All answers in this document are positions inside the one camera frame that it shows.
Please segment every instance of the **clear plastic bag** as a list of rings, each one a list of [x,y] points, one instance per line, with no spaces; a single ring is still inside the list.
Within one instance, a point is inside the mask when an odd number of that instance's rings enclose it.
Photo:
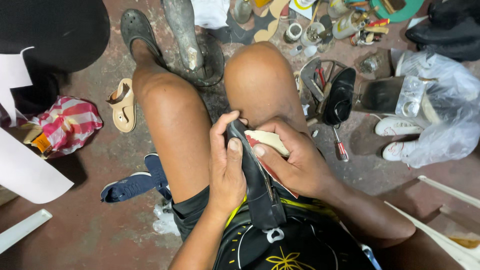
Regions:
[[[158,217],[158,220],[153,222],[153,229],[160,234],[173,233],[176,236],[180,236],[178,227],[173,220],[173,213],[171,210],[171,202],[165,206],[159,206],[158,204],[155,204],[153,213]]]
[[[434,79],[413,119],[425,130],[402,161],[420,168],[469,155],[480,137],[480,81],[462,64],[438,54],[392,49],[392,60],[396,76]]]

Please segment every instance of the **fingernail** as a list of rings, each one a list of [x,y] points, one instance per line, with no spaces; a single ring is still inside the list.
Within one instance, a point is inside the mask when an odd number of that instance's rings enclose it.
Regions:
[[[253,146],[253,152],[257,156],[263,156],[265,154],[265,148],[261,145],[254,145]]]
[[[230,140],[228,142],[228,147],[234,151],[237,151],[239,148],[239,144],[235,140]]]

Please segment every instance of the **leg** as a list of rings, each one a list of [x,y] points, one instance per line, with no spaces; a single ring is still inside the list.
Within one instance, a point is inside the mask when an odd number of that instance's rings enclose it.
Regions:
[[[225,67],[225,90],[232,110],[257,127],[279,116],[308,134],[291,66],[270,42],[237,50]]]
[[[208,111],[195,88],[155,63],[141,40],[133,42],[137,63],[133,92],[142,107],[175,203],[208,186]]]

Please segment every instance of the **red painted floor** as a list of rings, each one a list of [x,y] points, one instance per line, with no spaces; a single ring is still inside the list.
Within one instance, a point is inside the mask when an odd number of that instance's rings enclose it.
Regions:
[[[133,172],[144,171],[143,157],[154,152],[150,134],[142,111],[137,107],[137,124],[127,134],[118,131],[111,119],[111,109],[104,101],[122,78],[131,77],[134,62],[120,36],[120,16],[127,8],[143,11],[156,34],[156,40],[170,66],[178,66],[178,47],[160,8],[159,1],[105,0],[110,16],[111,37],[104,54],[90,67],[72,75],[71,84],[64,86],[63,94],[85,98],[94,102],[105,122],[93,141],[74,154],[54,160],[55,166],[72,179],[76,185],[60,198],[35,205],[17,198],[0,208],[0,232],[18,223],[41,208],[53,218],[26,238],[0,255],[0,269],[35,270],[150,270],[167,269],[173,255],[181,245],[179,237],[160,235],[153,228],[156,220],[153,207],[161,201],[156,191],[123,203],[100,203],[100,191],[113,181]],[[320,6],[324,13],[326,4]],[[306,26],[306,19],[299,19]],[[357,67],[368,54],[378,49],[414,49],[404,36],[406,22],[390,25],[390,33],[375,46],[352,47],[348,40],[336,41],[335,47],[320,56],[335,59]],[[274,43],[299,70],[306,62],[303,54],[291,57],[288,51],[294,45],[282,40],[287,22],[280,22],[271,42]],[[222,46],[225,59],[241,44]],[[480,76],[480,63],[465,65]],[[357,85],[363,79],[373,79],[358,73]],[[223,82],[215,87],[199,89],[212,118],[217,118],[228,104]],[[414,180],[426,175],[459,191],[480,198],[480,149],[462,160],[453,160],[409,170],[404,163],[388,162],[380,158],[379,150],[393,138],[380,138],[373,133],[378,120],[353,112],[342,125],[340,137],[350,154],[350,162],[337,161],[334,154],[333,134],[329,127],[316,124],[311,131],[319,130],[315,138],[328,164],[338,178],[366,193],[387,200],[407,213],[428,222],[446,234],[465,235],[465,228],[439,215],[438,208],[447,204],[480,222],[480,211],[468,207],[434,188]],[[76,164],[76,170],[65,172],[63,164]]]

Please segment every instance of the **black cloth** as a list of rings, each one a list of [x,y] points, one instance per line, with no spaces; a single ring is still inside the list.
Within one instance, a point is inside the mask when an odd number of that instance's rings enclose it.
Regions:
[[[0,53],[24,48],[30,72],[71,73],[107,47],[110,20],[102,0],[14,0],[0,3]]]
[[[304,204],[312,202],[311,198],[301,196],[295,199],[277,183],[274,186],[282,198]],[[183,241],[203,213],[209,191],[206,187],[194,197],[173,204],[174,220]],[[287,223],[263,231],[251,225],[248,205],[244,204],[223,233],[214,269],[276,269],[275,266],[304,270],[374,269],[338,222],[301,207],[284,204],[284,208]]]

